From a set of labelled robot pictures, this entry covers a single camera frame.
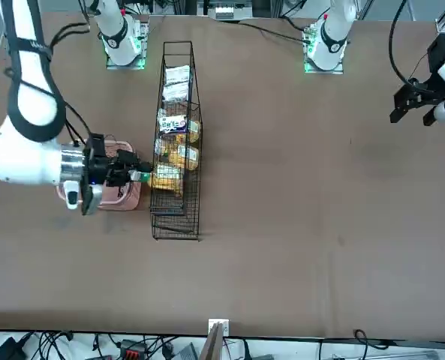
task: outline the table surface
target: table surface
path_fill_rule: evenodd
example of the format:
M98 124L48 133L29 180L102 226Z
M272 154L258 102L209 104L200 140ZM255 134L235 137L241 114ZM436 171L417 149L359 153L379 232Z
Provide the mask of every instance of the table surface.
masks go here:
M46 14L46 38L76 17ZM0 182L0 328L204 334L221 317L232 335L445 340L445 124L423 127L427 109L389 123L389 26L354 24L343 76L304 74L299 44L201 17L151 19L144 71L105 70L96 31L64 40L51 69L65 99L148 158L163 42L193 41L202 241L153 240L146 190L137 211L82 217L52 187ZM398 24L405 74L434 37ZM8 64L2 49L0 124Z

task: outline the snack package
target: snack package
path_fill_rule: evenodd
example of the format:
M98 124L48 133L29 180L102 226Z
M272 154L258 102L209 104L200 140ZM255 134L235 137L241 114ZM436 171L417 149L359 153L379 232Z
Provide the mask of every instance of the snack package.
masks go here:
M157 164L154 171L150 174L147 184L151 188L160 190L169 190L182 195L182 174L180 169L165 165Z
M189 121L189 142L195 143L199 139L200 123L198 121ZM176 141L185 144L185 134L179 133L176 135Z
M189 81L178 82L172 85L165 85L162 90L165 101L183 101L189 96Z
M170 150L170 143L162 138L158 138L155 140L154 144L154 154L160 156L168 156Z
M181 169L185 168L185 145L179 145L169 153L169 162ZM199 165L199 150L189 146L187 168L195 170Z
M187 119L183 115L159 116L158 123L163 134L184 133L187 127Z
M191 75L191 68L189 65L167 67L165 69L165 83L166 85L175 83L186 83L189 81Z

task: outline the robotic arm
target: robotic arm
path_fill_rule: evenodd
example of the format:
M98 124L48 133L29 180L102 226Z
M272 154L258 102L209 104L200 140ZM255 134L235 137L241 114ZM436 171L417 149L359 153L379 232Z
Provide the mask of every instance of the robotic arm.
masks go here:
M97 8L103 9L110 2L100 1ZM150 172L152 166L127 151L119 150L116 157L107 157L104 136L99 134L90 133L83 150L59 144L56 137L67 119L65 101L50 74L52 53L44 42L38 2L1 0L0 14L13 71L8 115L0 127L0 180L24 185L63 183L68 208L77 207L80 192L82 212L91 214L101 201L104 183L123 186L134 178L134 173ZM103 14L101 10L98 16L106 26L112 17ZM127 55L124 45L127 41L117 41L114 57L121 63L129 61L131 55Z
M326 16L319 19L315 28L317 39L308 57L324 71L337 67L347 45L347 35L356 19L354 0L331 0Z
M395 93L390 122L397 123L409 110L425 105L433 105L423 117L425 126L445 122L445 34L437 36L427 54L431 76L425 82L411 78Z

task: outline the cable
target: cable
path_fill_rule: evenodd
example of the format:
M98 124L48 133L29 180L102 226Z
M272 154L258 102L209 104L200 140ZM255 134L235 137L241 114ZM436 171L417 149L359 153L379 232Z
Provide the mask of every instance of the cable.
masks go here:
M395 24L397 23L399 17L401 16L402 9L404 8L407 0L402 0L401 5L399 6L399 9L397 9L397 12L395 13L394 20L392 21L392 25L390 27L389 32L389 60L390 64L392 66L392 69L394 70L395 74L398 76L398 78L407 86L410 86L412 89L414 89L417 92L422 92L424 94L430 94L434 95L435 92L431 90L427 90L425 88L420 88L418 86L415 86L413 83L409 82L404 75L402 75L401 71L397 68L394 62L394 55L392 54L392 39L394 37L394 30L395 30Z
M37 348L37 350L35 350L34 351L34 355L32 355L32 357L30 358L30 360L34 360L34 358L35 358L35 356L39 353L39 349L41 348L41 346L44 346L46 343L47 343L47 341L49 341L49 339L45 339L45 341L42 343L42 345L39 345L39 347Z
M49 342L50 342L50 345L49 345L49 349L47 350L47 357L46 357L46 359L49 358L49 355L50 355L50 349L52 349L52 347L55 347L55 348L56 348L57 355L59 355L59 358L60 358L61 360L65 360L65 357L64 357L64 356L62 355L62 353L60 352L59 347L57 346L56 341L57 341L59 338L61 338L62 336L67 336L67 333L61 331L61 332L59 332L59 333L56 334L56 335L54 335L54 334L49 334L48 336L49 336Z
M297 8L298 6L300 6L300 9L302 9L305 5L305 3L307 2L307 0L300 0L297 4L295 4L294 6L292 6L289 10L287 10L285 13L283 13L281 15L281 17L285 17L289 12L291 12L292 10L294 10L295 8Z
M324 10L323 13L317 17L317 20L319 20L321 17L323 17L324 14L329 10L330 10L330 7L328 7L326 10Z
M304 28L301 28L299 26L297 26L296 24L294 24L294 22L292 21L291 18L287 17L287 16L282 16L282 19L286 20L290 26L292 26L293 28L295 28L295 30L299 30L300 32L304 31Z
M385 343L384 345L375 345L374 343L369 342L367 335L365 334L365 331L361 330L360 328L354 330L354 337L357 341L359 341L362 345L366 345L367 347L371 347L376 350L387 350L389 349L389 344Z
M229 355L229 360L232 360L232 356L230 356L229 345L227 345L227 342L225 339L224 339L224 346L227 349L227 354Z
M244 360L252 360L251 352L249 351L249 344L245 339L242 339L244 342Z
M414 75L414 73L416 72L417 68L419 67L420 62L422 61L423 58L425 58L427 56L427 53L425 53L424 55L422 55L422 57L419 59L419 61L416 64L416 67L414 68L414 70L412 70L412 73L410 73L409 75L409 79Z
M162 346L163 346L164 344L169 343L169 342L171 342L171 341L174 341L174 340L177 339L177 338L178 338L178 336L174 336L174 337L172 337L171 339L169 339L169 340L167 340L167 341L165 341L165 342L164 342L164 340L162 340L162 344L161 344L159 347L156 347L155 350L154 350L154 352L153 352L152 354L150 354L149 356L147 356L147 359L146 359L146 360L150 360L150 358L153 357L153 355L156 354L157 351L159 351L159 350L162 348Z
M101 359L104 359L104 356L102 355L101 352L101 345L99 343L99 334L94 334L94 347L97 348L97 351L99 352L99 356L101 357Z
M53 51L53 48L55 45L57 45L59 42L61 42L64 38L66 38L68 35L72 34L86 34L89 32L89 29L84 31L69 31L68 33L64 34L64 32L68 29L77 28L79 26L89 26L87 22L73 22L71 24L67 24L65 26L62 26L56 34L53 36L52 40L50 41L49 48Z
M112 335L111 335L111 334L107 334L107 335L109 335L109 339L110 339L110 341L112 341L113 344L116 345L116 347L117 347L118 349L120 349L120 346L122 345L121 342L119 341L118 343L116 343L116 342L114 341L114 339L112 339Z
M280 38L283 38L283 39L297 41L298 43L303 43L303 44L309 44L310 43L308 40L298 39L297 37L292 37L292 36L288 36L288 35L284 35L284 34L279 34L278 32L275 32L275 31L272 31L272 30L268 30L267 28L261 28L261 27L259 27L257 25L246 24L246 23L243 23L243 22L240 22L239 25L248 26L249 28L254 28L254 29L257 29L257 30L261 30L262 32L268 32L269 34L272 34L274 36L279 36Z

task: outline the wire basket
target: wire basket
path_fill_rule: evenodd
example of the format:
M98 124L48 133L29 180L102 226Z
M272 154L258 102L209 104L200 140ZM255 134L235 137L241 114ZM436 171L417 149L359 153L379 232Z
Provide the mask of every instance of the wire basket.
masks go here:
M165 42L149 181L155 239L198 239L202 132L192 42Z

